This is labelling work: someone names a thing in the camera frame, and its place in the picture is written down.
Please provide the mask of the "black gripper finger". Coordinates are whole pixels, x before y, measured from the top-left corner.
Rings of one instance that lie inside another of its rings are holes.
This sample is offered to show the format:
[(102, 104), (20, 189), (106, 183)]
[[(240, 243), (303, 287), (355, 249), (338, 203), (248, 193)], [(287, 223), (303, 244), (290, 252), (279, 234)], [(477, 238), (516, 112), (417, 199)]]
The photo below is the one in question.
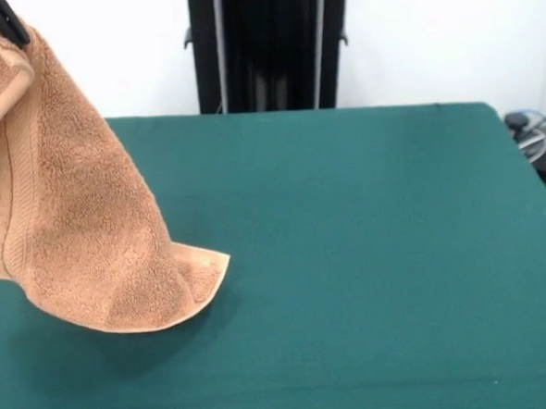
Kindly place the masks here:
[(7, 0), (0, 0), (0, 34), (16, 46), (31, 42), (31, 37)]

